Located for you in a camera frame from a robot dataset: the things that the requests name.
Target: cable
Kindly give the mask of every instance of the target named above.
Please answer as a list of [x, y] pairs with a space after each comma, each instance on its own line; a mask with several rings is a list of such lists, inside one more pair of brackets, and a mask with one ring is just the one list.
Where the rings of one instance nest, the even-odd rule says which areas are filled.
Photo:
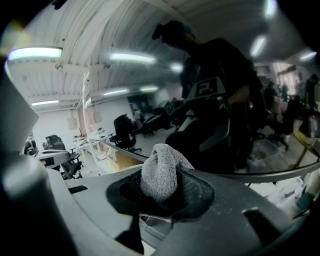
[[298, 215], [294, 216], [292, 219], [294, 220], [294, 219], [296, 219], [296, 218], [298, 218], [298, 217], [303, 216], [303, 215], [304, 215], [307, 211], [309, 211], [309, 210], [310, 210], [310, 208], [308, 208], [308, 209], [306, 209], [306, 210], [304, 210], [304, 211], [300, 212]]

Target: person in background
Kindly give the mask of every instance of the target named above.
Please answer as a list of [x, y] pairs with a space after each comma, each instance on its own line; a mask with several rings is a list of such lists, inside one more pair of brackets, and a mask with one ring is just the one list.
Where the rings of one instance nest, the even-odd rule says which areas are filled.
[[143, 115], [141, 113], [141, 110], [138, 108], [134, 109], [134, 115], [133, 118], [135, 120], [135, 124], [136, 124], [136, 128], [137, 130], [141, 130], [143, 128], [143, 122], [144, 122], [144, 118]]
[[282, 85], [282, 93], [281, 93], [281, 97], [284, 102], [288, 102], [288, 91], [289, 91], [288, 85], [284, 83]]
[[319, 77], [316, 74], [312, 74], [305, 83], [304, 103], [309, 105], [311, 110], [318, 108], [315, 99], [315, 87], [317, 83], [319, 83]]
[[177, 100], [176, 97], [172, 99], [172, 106], [174, 109], [179, 108], [184, 102], [182, 100]]
[[[226, 103], [230, 109], [230, 131], [227, 143], [230, 147], [230, 156], [245, 155], [239, 152], [246, 152], [240, 148], [246, 147], [250, 140], [250, 134], [246, 112], [249, 102], [252, 102], [252, 117], [256, 124], [265, 120], [265, 103], [261, 93], [262, 84], [256, 72], [252, 69], [248, 60], [242, 53], [229, 42], [217, 38], [206, 43], [199, 42], [192, 32], [192, 29], [176, 20], [166, 25], [159, 24], [152, 39], [159, 39], [170, 47], [183, 50], [190, 56], [183, 65], [183, 72], [180, 74], [182, 85], [182, 97], [187, 98], [193, 86], [201, 81], [220, 77], [226, 90]], [[188, 111], [187, 104], [174, 110], [171, 116], [184, 115]], [[246, 160], [236, 161], [238, 168], [246, 166]]]
[[269, 82], [267, 88], [264, 90], [264, 102], [265, 102], [265, 108], [269, 111], [272, 110], [275, 96], [277, 96], [277, 92], [274, 89], [274, 83]]
[[278, 84], [277, 88], [278, 88], [278, 96], [281, 97], [281, 95], [282, 95], [282, 86], [281, 86], [281, 84]]

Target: black mesh pad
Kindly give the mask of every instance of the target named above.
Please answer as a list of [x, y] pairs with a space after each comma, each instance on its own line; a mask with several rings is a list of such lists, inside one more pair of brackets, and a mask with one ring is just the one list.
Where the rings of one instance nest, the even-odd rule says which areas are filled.
[[171, 217], [172, 221], [200, 217], [212, 205], [214, 189], [207, 182], [183, 170], [177, 170], [176, 176], [177, 190], [162, 203], [157, 203], [141, 191], [141, 170], [111, 184], [107, 188], [106, 197], [121, 214]]

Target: gray plastic surface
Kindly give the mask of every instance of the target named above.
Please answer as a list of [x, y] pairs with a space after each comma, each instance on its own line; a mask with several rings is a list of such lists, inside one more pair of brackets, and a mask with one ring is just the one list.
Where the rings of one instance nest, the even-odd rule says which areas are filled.
[[54, 168], [56, 166], [62, 165], [69, 161], [70, 159], [70, 153], [66, 150], [43, 150], [39, 151], [35, 156], [35, 159], [37, 160], [46, 160], [49, 158], [53, 158], [54, 164], [47, 165], [46, 167], [48, 169]]
[[[123, 246], [121, 243], [115, 241], [110, 237], [108, 232], [97, 225], [95, 221], [96, 216], [87, 215], [87, 212], [84, 211], [79, 205], [75, 198], [73, 197], [76, 194], [82, 194], [86, 191], [70, 194], [65, 181], [62, 179], [61, 174], [55, 170], [47, 170], [49, 175], [49, 180], [54, 195], [55, 202], [59, 208], [60, 214], [62, 215], [66, 226], [69, 229], [69, 232], [72, 235], [73, 242], [80, 256], [101, 256], [101, 255], [114, 255], [114, 256], [138, 256], [139, 253], [128, 249]], [[101, 202], [95, 197], [90, 199], [91, 202], [86, 201], [87, 207], [95, 207], [95, 211], [101, 211]], [[106, 214], [104, 213], [103, 221], [107, 223], [115, 222], [113, 217], [115, 214]]]
[[[107, 187], [139, 170], [140, 167], [137, 167], [99, 177], [68, 180], [66, 185], [68, 188], [80, 185], [89, 188], [71, 196], [96, 227], [115, 238], [129, 228], [131, 217], [119, 214], [113, 209], [106, 198]], [[174, 223], [171, 232], [157, 247], [156, 255], [232, 256], [254, 253], [262, 248], [262, 243], [243, 215], [243, 211], [249, 209], [259, 209], [280, 233], [290, 226], [291, 221], [281, 210], [245, 185], [211, 173], [183, 170], [209, 183], [216, 198], [209, 210], [199, 219]], [[143, 237], [143, 232], [141, 234], [143, 241], [152, 244], [147, 237]]]
[[6, 72], [0, 85], [0, 149], [22, 152], [39, 116], [13, 86]]

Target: desk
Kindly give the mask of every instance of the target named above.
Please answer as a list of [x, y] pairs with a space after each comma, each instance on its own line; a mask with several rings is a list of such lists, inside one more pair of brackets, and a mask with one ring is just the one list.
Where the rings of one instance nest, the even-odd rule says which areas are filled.
[[[107, 139], [108, 139], [107, 137], [104, 137], [101, 140], [96, 140], [96, 141], [92, 142], [91, 145], [92, 146], [96, 145], [98, 151], [101, 152], [101, 148], [100, 148], [99, 142], [103, 142], [103, 141], [105, 141]], [[76, 150], [78, 151], [78, 153], [81, 154], [82, 161], [86, 162], [87, 158], [86, 158], [86, 154], [85, 154], [85, 149], [86, 149], [86, 151], [90, 151], [90, 150], [88, 150], [88, 148], [90, 148], [90, 144], [89, 144], [89, 142], [84, 142], [84, 141], [85, 140], [80, 140], [80, 141], [74, 142], [73, 144], [74, 144]]]
[[293, 135], [296, 138], [296, 140], [303, 146], [303, 152], [300, 155], [299, 159], [296, 161], [294, 165], [291, 166], [291, 170], [296, 169], [299, 167], [302, 159], [304, 158], [307, 151], [310, 151], [312, 154], [314, 154], [317, 158], [319, 158], [319, 154], [314, 150], [311, 143], [311, 138], [305, 136], [299, 129], [293, 130]]

